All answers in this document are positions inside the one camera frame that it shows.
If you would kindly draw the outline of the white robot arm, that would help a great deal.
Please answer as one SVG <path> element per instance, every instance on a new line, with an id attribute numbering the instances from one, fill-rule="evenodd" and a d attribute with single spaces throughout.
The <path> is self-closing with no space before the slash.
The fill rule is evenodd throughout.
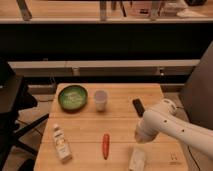
<path id="1" fill-rule="evenodd" d="M 177 106 L 170 99 L 162 99 L 147 108 L 135 129 L 138 143 L 151 142 L 159 132 L 176 138 L 213 160 L 213 131 L 176 117 Z"/>

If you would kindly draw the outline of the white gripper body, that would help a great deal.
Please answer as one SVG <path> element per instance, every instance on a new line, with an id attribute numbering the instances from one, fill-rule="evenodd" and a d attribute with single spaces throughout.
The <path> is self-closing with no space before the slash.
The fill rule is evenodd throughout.
<path id="1" fill-rule="evenodd" d="M 137 124 L 135 129 L 135 140 L 138 143 L 147 143 L 150 141 L 150 136 L 147 132 L 147 128 Z"/>

